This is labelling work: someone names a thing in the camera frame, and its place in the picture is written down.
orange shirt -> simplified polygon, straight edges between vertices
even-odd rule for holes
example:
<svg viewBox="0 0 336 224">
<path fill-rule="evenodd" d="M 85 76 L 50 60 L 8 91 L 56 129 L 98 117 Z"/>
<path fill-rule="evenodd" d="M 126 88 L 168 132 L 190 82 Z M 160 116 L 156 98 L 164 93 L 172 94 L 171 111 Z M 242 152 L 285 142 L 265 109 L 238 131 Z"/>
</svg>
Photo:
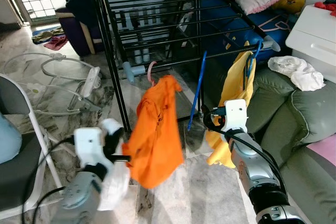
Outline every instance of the orange shirt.
<svg viewBox="0 0 336 224">
<path fill-rule="evenodd" d="M 182 91 L 173 76 L 164 76 L 142 97 L 138 122 L 123 154 L 131 156 L 131 177 L 144 188 L 165 181 L 183 162 L 177 126 L 175 92 Z"/>
</svg>

red cloth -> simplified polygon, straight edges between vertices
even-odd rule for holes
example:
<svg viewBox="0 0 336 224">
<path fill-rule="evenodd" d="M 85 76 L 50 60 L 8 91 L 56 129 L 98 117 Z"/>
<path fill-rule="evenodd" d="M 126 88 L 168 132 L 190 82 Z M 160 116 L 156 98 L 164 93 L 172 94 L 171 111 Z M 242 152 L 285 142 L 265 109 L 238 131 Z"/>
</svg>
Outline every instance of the red cloth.
<svg viewBox="0 0 336 224">
<path fill-rule="evenodd" d="M 316 2 L 314 6 L 320 9 L 330 10 L 331 11 L 330 15 L 336 17 L 336 4 L 325 5 L 322 2 Z"/>
<path fill-rule="evenodd" d="M 53 36 L 50 42 L 45 43 L 43 46 L 54 51 L 58 51 L 68 42 L 68 38 L 65 35 Z"/>
</svg>

black cable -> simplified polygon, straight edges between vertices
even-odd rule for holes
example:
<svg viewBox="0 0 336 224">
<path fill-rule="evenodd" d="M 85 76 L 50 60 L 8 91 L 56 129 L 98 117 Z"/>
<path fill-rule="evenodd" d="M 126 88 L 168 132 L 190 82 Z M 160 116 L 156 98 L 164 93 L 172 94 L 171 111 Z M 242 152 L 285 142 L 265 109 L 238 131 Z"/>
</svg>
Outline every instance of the black cable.
<svg viewBox="0 0 336 224">
<path fill-rule="evenodd" d="M 215 113 L 216 110 L 211 111 L 210 113 L 205 115 L 204 121 L 206 121 L 208 119 L 209 116 L 211 116 L 212 113 Z M 266 162 L 269 164 L 269 166 L 271 167 L 271 170 L 275 173 L 275 176 L 278 178 L 279 182 L 280 182 L 280 188 L 283 191 L 283 193 L 285 193 L 287 195 L 287 190 L 285 187 L 285 183 L 283 181 L 283 177 L 280 173 L 279 167 L 277 166 L 275 160 L 271 161 L 266 155 L 265 153 L 261 152 L 260 150 L 258 150 L 257 148 L 255 148 L 253 145 L 247 143 L 246 141 L 244 141 L 243 139 L 241 139 L 240 137 L 237 137 L 231 133 L 228 132 L 224 132 L 221 130 L 218 130 L 216 127 L 212 127 L 210 125 L 206 125 L 210 130 L 215 131 L 219 134 L 222 134 L 224 136 L 227 136 L 229 138 L 233 138 L 234 140 L 246 145 L 247 147 L 251 148 L 253 151 L 255 151 L 256 153 L 258 153 L 264 160 L 266 160 Z"/>
<path fill-rule="evenodd" d="M 22 197 L 22 211 L 21 211 L 21 223 L 22 224 L 26 224 L 26 221 L 25 221 L 25 217 L 24 217 L 24 213 L 25 213 L 25 202 L 26 202 L 26 198 L 28 196 L 28 191 L 29 191 L 29 185 L 30 183 L 33 181 L 34 177 L 36 176 L 36 172 L 37 172 L 37 169 L 39 168 L 39 166 L 46 160 L 47 156 L 55 149 L 57 148 L 59 145 L 61 144 L 64 144 L 64 143 L 70 143 L 72 145 L 75 144 L 74 142 L 74 137 L 70 137 L 70 138 L 66 138 L 62 141 L 59 141 L 57 144 L 55 144 L 52 148 L 50 148 L 49 152 L 47 153 L 47 155 L 45 155 L 42 160 L 40 161 L 40 163 L 38 163 L 38 165 L 35 167 L 35 169 L 33 170 L 33 172 L 31 173 L 31 175 L 29 176 L 28 178 L 28 181 L 26 183 L 26 186 L 25 186 L 25 190 L 24 190 L 24 193 L 23 193 L 23 197 Z"/>
<path fill-rule="evenodd" d="M 65 188 L 65 186 L 62 186 L 62 187 L 59 187 L 59 188 L 56 188 L 54 190 L 51 190 L 50 192 L 46 193 L 45 196 L 42 197 L 42 199 L 40 199 L 38 202 L 37 202 L 37 205 L 36 205 L 36 208 L 34 210 L 34 214 L 33 214 L 33 221 L 31 224 L 35 224 L 35 221 L 36 221 L 36 216 L 37 216 L 37 210 L 38 208 L 40 207 L 40 205 L 42 204 L 42 201 L 44 201 L 46 198 L 48 198 L 50 195 L 58 192 L 58 191 L 62 191 L 63 189 Z"/>
</svg>

yellow cloth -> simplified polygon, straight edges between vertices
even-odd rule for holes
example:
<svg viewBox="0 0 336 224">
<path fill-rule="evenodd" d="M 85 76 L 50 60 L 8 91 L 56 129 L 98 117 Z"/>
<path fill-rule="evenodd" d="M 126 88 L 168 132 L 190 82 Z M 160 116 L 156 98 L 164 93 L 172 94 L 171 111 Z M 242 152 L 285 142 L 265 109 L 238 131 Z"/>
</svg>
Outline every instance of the yellow cloth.
<svg viewBox="0 0 336 224">
<path fill-rule="evenodd" d="M 236 58 L 234 64 L 227 73 L 218 106 L 224 106 L 225 101 L 234 99 L 245 99 L 246 106 L 248 106 L 253 94 L 253 80 L 256 71 L 256 60 L 252 63 L 252 69 L 248 80 L 247 77 L 245 77 L 245 90 L 243 90 L 243 76 L 245 76 L 244 67 L 246 65 L 246 60 L 252 54 L 253 53 L 251 51 L 241 52 Z M 219 116 L 215 117 L 215 125 L 219 125 L 218 118 Z M 210 147 L 214 149 L 214 152 L 207 159 L 208 165 L 221 164 L 230 168 L 235 168 L 235 165 L 231 161 L 231 152 L 228 148 L 228 143 L 222 141 L 221 135 L 217 132 L 207 131 L 205 138 Z"/>
</svg>

green sofa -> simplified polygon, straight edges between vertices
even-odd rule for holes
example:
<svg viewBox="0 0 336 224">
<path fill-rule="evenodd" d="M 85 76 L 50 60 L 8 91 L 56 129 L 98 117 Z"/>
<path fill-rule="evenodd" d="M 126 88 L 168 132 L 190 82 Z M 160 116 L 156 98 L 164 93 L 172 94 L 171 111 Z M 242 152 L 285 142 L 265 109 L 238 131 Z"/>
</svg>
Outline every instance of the green sofa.
<svg viewBox="0 0 336 224">
<path fill-rule="evenodd" d="M 336 132 L 336 84 L 325 83 L 301 91 L 288 77 L 259 69 L 247 109 L 249 133 L 275 158 L 289 195 L 313 224 L 336 223 L 336 168 L 306 147 Z"/>
</svg>

